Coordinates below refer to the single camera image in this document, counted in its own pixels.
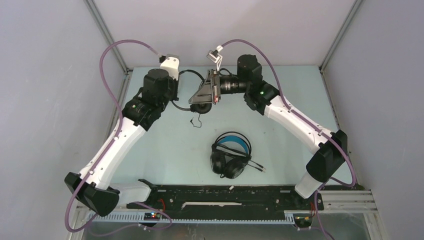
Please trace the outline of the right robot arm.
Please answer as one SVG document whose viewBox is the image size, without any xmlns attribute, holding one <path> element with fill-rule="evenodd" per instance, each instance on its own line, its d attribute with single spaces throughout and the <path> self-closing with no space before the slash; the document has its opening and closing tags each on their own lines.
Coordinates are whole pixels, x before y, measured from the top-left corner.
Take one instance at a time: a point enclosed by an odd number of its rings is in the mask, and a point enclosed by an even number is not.
<svg viewBox="0 0 424 240">
<path fill-rule="evenodd" d="M 293 106 L 280 91 L 263 79 L 262 65 L 255 55 L 244 54 L 237 59 L 236 74 L 222 75 L 210 69 L 206 79 L 188 100 L 190 109 L 208 113 L 222 95 L 243 93 L 244 101 L 253 111 L 274 120 L 299 139 L 312 153 L 306 172 L 291 194 L 291 204 L 304 209 L 311 195 L 326 183 L 346 162 L 347 135 L 331 131 Z"/>
</svg>

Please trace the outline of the black and blue gaming headset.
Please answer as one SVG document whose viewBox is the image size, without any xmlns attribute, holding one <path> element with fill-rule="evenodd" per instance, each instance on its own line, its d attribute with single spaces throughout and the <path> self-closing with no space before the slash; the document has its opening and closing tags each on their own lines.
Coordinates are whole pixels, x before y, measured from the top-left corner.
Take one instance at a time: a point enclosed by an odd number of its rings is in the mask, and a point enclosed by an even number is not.
<svg viewBox="0 0 424 240">
<path fill-rule="evenodd" d="M 240 132 L 224 132 L 211 145 L 211 169 L 221 179 L 237 178 L 243 173 L 251 159 L 251 142 Z"/>
</svg>

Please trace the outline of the small black on-ear headphones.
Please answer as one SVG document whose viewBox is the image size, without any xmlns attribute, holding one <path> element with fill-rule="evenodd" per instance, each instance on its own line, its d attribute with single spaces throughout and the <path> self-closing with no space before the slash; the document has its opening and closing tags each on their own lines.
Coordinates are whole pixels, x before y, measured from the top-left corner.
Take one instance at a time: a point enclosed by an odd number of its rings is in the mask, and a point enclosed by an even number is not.
<svg viewBox="0 0 424 240">
<path fill-rule="evenodd" d="M 195 74 L 196 76 L 198 76 L 200 78 L 200 84 L 199 84 L 198 90 L 190 97 L 190 99 L 189 99 L 190 107 L 189 108 L 181 107 L 181 106 L 177 105 L 173 100 L 171 100 L 172 105 L 180 111 L 193 112 L 193 113 L 198 113 L 200 115 L 207 114 L 212 109 L 212 103 L 211 102 L 204 102 L 204 103 L 197 102 L 197 103 L 195 103 L 195 101 L 193 101 L 193 98 L 197 97 L 198 92 L 204 86 L 204 84 L 206 82 L 205 78 L 199 72 L 192 70 L 192 69 L 182 70 L 178 73 L 178 76 L 181 76 L 184 73 L 192 73 L 192 74 Z"/>
</svg>

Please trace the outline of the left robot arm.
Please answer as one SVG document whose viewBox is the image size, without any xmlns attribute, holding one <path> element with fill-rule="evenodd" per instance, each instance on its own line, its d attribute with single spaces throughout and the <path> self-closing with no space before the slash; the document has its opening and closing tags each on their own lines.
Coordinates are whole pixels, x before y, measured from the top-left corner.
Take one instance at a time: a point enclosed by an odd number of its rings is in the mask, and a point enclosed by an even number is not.
<svg viewBox="0 0 424 240">
<path fill-rule="evenodd" d="M 177 81 L 165 69 L 154 68 L 144 76 L 138 94 L 126 103 L 119 121 L 97 155 L 80 172 L 69 172 L 64 179 L 69 190 L 78 190 L 76 199 L 101 217 L 117 206 L 140 202 L 153 208 L 158 194 L 138 180 L 112 184 L 112 177 L 133 145 L 158 120 L 174 96 Z"/>
</svg>

